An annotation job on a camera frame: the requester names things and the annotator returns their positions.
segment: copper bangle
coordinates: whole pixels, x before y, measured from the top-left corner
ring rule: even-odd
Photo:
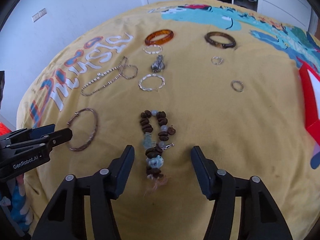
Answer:
[[[162,39],[151,41],[153,38],[160,36],[162,34],[167,34],[167,36],[163,37]],[[154,33],[151,33],[146,39],[144,40],[144,43],[149,46],[149,45],[162,45],[165,44],[166,42],[170,41],[173,38],[173,31],[171,30],[160,30],[156,31]]]
[[[83,111],[91,111],[91,112],[93,113],[95,125],[94,125],[94,130],[93,130],[93,132],[92,132],[92,133],[90,134],[90,136],[89,136],[89,140],[87,140],[87,142],[86,142],[84,145],[82,145],[82,146],[80,146],[80,147],[78,147],[78,148],[72,148],[72,147],[70,146],[69,142],[67,142],[67,146],[69,147],[69,149],[70,149],[71,151],[75,151],[75,152],[80,152],[80,151],[83,151],[84,149],[86,149],[86,148],[90,145],[90,143],[92,142],[92,140],[93,140],[93,138],[94,138],[94,136],[96,135],[96,132],[97,132],[97,130],[98,130],[98,115],[97,115],[97,113],[96,113],[94,110],[92,110],[91,108],[84,108],[84,109],[81,109],[80,111],[76,112],[76,113],[71,117],[71,119],[67,122],[68,128],[70,128],[73,120],[74,120],[76,117],[78,117],[79,114],[80,114],[81,112],[83,112]]]
[[[221,42],[217,42],[212,40],[210,37],[211,36],[221,36],[221,37],[225,37],[227,38],[229,41],[231,41],[231,43],[221,43]],[[231,37],[230,35],[226,34],[226,33],[221,33],[221,32],[209,32],[204,36],[205,40],[207,41],[207,43],[210,43],[212,46],[215,46],[217,48],[220,49],[227,49],[227,48],[233,48],[236,46],[236,40]]]

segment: white bead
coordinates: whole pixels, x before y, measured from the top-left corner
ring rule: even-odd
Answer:
[[[161,141],[161,142],[159,142],[159,147],[160,148],[164,148],[164,147],[166,147],[167,146],[167,143],[166,142],[163,142],[163,141]]]
[[[157,113],[158,113],[158,111],[157,111],[157,110],[152,110],[152,111],[151,111],[152,116],[156,116],[156,115],[157,115]]]
[[[160,127],[161,132],[166,132],[168,130],[168,127],[166,125],[163,125]]]

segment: wall outlet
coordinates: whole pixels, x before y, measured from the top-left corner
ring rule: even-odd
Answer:
[[[39,11],[40,17],[42,17],[45,14],[47,14],[47,10],[45,8],[43,8],[41,11]]]
[[[32,17],[33,22],[35,22],[35,21],[37,21],[37,20],[39,20],[39,19],[40,19],[39,13],[36,13],[36,14],[33,15],[33,17]]]

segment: yellow blanket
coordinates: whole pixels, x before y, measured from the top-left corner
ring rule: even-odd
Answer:
[[[152,73],[156,59],[143,51],[144,39],[161,29],[174,32],[161,52],[165,86],[143,91],[138,82]],[[228,33],[237,46],[219,49],[208,44],[204,35],[210,31]],[[135,161],[124,193],[112,202],[122,239],[203,239],[213,202],[202,195],[190,160],[191,148],[199,145],[207,158],[233,176],[259,176],[293,238],[303,239],[319,217],[320,169],[312,170],[309,164],[315,142],[304,128],[298,67],[303,61],[320,66],[317,44],[299,28],[215,0],[143,6],[82,35],[44,68],[19,106],[17,128],[55,123],[56,130],[62,129],[86,107],[99,118],[98,132],[87,149],[72,152],[65,144],[55,147],[50,162],[25,174],[34,212],[31,232],[66,175],[90,176],[131,144]],[[80,94],[97,73],[117,66],[123,56],[138,67],[136,78],[120,77],[92,96]],[[213,65],[214,56],[222,57],[223,63]],[[116,74],[113,71],[85,91],[101,87]],[[234,91],[232,80],[243,82],[244,91]],[[150,78],[143,85],[160,83]],[[167,185],[144,197],[151,181],[146,178],[139,120],[147,109],[165,111],[177,132],[169,140],[175,146],[163,154],[161,170],[169,177]],[[88,139],[93,124],[91,113],[81,113],[71,127],[73,147]],[[151,124],[157,140],[160,129],[155,118]],[[239,215],[237,200],[231,239],[237,239]],[[93,239],[90,218],[86,224],[88,239]]]

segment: silver screw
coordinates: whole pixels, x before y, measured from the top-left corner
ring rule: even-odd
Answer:
[[[221,175],[221,176],[224,176],[224,175],[227,174],[227,172],[226,172],[224,169],[219,169],[219,170],[217,170],[217,173],[218,173],[219,175]]]
[[[106,175],[106,174],[108,174],[109,173],[109,170],[108,169],[101,169],[100,170],[100,174],[101,175]]]
[[[255,183],[258,183],[258,182],[261,181],[261,179],[258,176],[253,176],[252,177],[252,181],[255,182]]]
[[[69,174],[66,176],[66,181],[72,181],[74,177],[75,176],[73,176],[72,174]]]

